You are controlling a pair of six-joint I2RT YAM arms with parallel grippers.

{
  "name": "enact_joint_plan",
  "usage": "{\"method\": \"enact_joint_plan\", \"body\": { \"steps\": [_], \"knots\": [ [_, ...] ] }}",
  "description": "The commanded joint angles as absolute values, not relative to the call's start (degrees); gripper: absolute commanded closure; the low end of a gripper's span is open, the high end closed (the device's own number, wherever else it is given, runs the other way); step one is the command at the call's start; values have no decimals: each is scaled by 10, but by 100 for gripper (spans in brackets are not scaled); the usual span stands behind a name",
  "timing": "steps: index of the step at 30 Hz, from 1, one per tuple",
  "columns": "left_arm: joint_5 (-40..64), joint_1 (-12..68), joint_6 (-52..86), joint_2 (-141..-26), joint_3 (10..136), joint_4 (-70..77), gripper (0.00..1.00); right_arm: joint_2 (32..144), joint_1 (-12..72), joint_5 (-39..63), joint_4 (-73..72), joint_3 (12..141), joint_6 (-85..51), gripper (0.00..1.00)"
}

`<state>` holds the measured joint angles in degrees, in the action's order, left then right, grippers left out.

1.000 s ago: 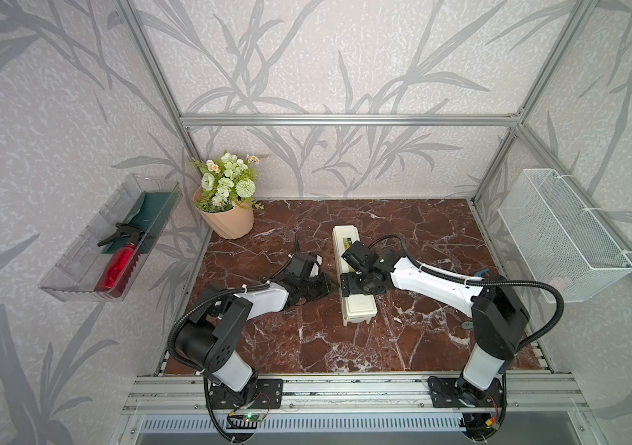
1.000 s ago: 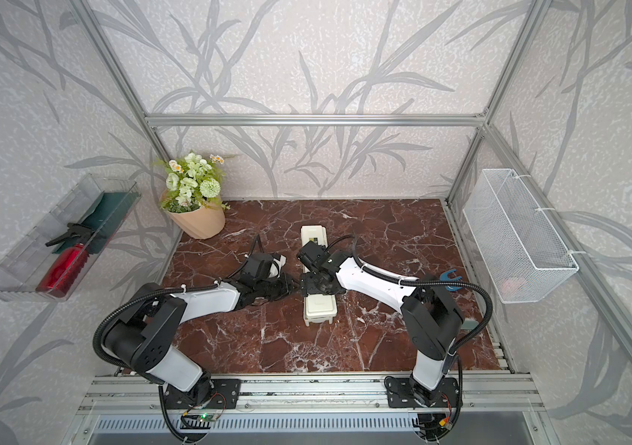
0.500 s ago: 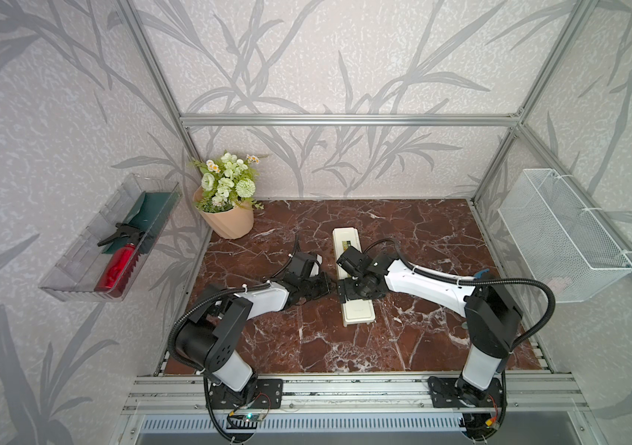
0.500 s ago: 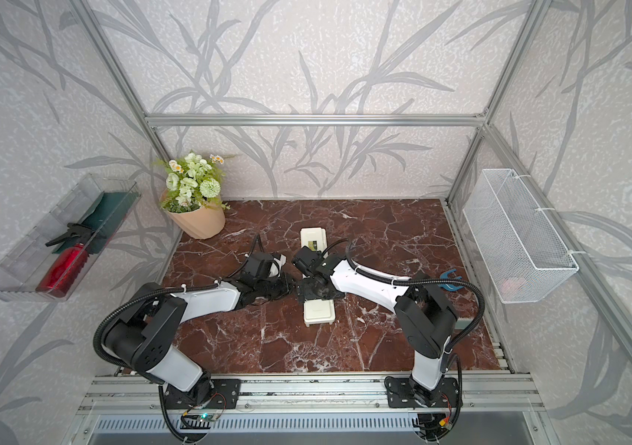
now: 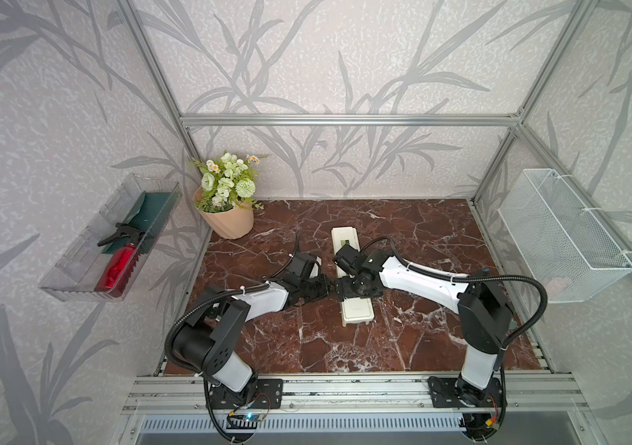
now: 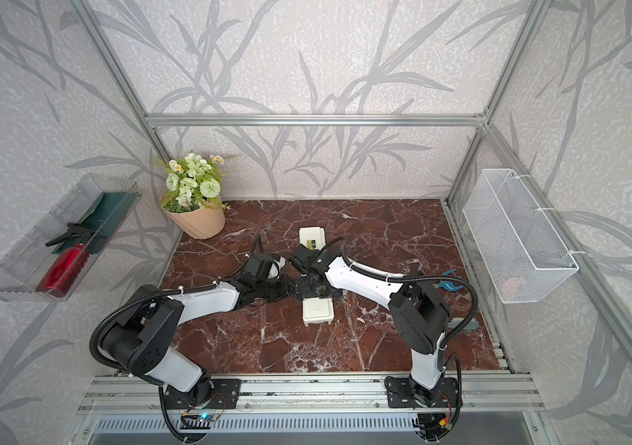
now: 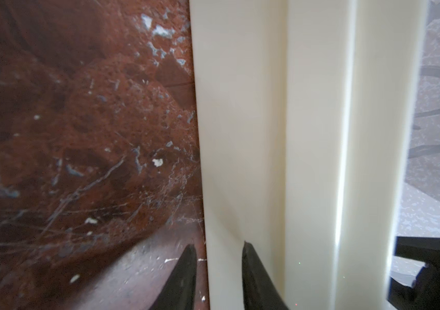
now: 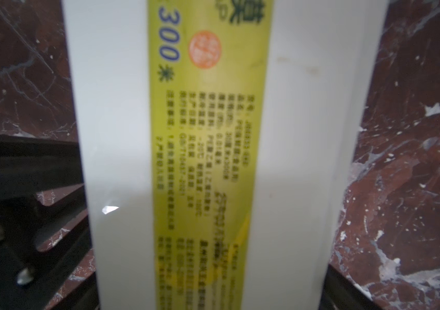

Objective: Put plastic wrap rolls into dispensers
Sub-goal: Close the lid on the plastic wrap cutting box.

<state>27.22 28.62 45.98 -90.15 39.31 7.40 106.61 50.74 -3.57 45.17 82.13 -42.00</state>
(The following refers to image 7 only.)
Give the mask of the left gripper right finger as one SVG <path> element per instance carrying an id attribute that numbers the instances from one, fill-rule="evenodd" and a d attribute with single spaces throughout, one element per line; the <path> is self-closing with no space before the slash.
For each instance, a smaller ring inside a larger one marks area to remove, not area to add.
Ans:
<path id="1" fill-rule="evenodd" d="M 251 243 L 242 252 L 243 303 L 246 310 L 288 310 Z"/>

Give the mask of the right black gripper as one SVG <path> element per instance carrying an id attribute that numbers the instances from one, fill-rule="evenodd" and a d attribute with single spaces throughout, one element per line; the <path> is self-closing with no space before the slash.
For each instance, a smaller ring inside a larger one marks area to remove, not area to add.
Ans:
<path id="1" fill-rule="evenodd" d="M 413 286 L 390 279 L 387 301 L 396 309 L 440 309 L 440 238 L 398 236 L 394 256 L 425 265 Z"/>

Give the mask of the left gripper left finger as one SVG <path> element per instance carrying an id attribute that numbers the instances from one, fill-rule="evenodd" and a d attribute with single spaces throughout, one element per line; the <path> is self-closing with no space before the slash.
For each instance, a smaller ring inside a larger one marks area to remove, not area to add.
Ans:
<path id="1" fill-rule="evenodd" d="M 198 257 L 195 246 L 184 248 L 174 269 L 149 310 L 193 310 Z"/>

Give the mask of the cream plastic wrap dispenser base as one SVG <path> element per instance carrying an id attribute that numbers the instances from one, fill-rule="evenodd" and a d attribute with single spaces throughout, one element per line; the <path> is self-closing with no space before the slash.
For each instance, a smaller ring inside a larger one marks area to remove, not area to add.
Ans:
<path id="1" fill-rule="evenodd" d="M 250 242 L 284 290 L 286 1 L 191 1 L 209 302 L 243 309 Z"/>

